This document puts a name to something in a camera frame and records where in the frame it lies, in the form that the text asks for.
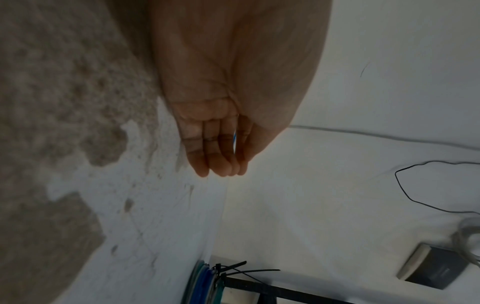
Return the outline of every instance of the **skin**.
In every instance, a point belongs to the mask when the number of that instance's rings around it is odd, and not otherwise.
[[[161,87],[199,176],[245,174],[290,124],[330,11],[330,0],[150,1]]]

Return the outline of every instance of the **hand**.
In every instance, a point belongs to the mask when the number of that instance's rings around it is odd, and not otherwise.
[[[149,10],[162,90],[190,165],[202,177],[245,174],[312,81],[331,1],[151,0]]]

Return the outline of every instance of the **gray cable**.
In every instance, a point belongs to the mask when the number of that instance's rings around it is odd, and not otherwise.
[[[441,146],[461,148],[461,149],[472,150],[472,151],[480,151],[480,147],[476,147],[476,146],[469,146],[469,145],[464,145],[464,144],[451,143],[451,142],[447,142],[447,141],[414,139],[414,138],[408,138],[408,137],[392,136],[392,135],[387,135],[387,134],[371,133],[371,132],[365,132],[365,131],[323,128],[323,127],[309,127],[309,126],[298,126],[298,125],[290,125],[289,128],[290,129],[303,129],[303,130],[317,130],[317,131],[344,133],[344,134],[356,134],[356,135],[384,138],[384,139],[389,139],[389,140],[394,140],[394,141],[441,145]]]
[[[469,238],[480,234],[480,218],[466,218],[458,225],[458,230],[451,236],[455,251],[467,262],[480,267],[480,256],[473,254],[468,246]]]

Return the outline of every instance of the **human hand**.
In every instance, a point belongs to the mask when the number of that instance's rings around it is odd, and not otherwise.
[[[190,165],[202,177],[245,174],[307,92],[331,0],[151,0],[149,10],[162,90]]]

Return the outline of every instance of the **wall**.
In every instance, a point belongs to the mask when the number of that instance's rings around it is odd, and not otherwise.
[[[227,180],[188,166],[146,2],[0,4],[0,303],[179,303]]]
[[[278,267],[258,276],[352,302],[478,302],[474,267],[444,291],[396,279],[419,242],[448,244],[462,217],[409,201],[394,171],[480,161],[479,12],[474,1],[335,1],[292,123],[323,131],[286,130],[231,179],[212,260]],[[480,168],[432,164],[399,176],[421,201],[478,211]]]

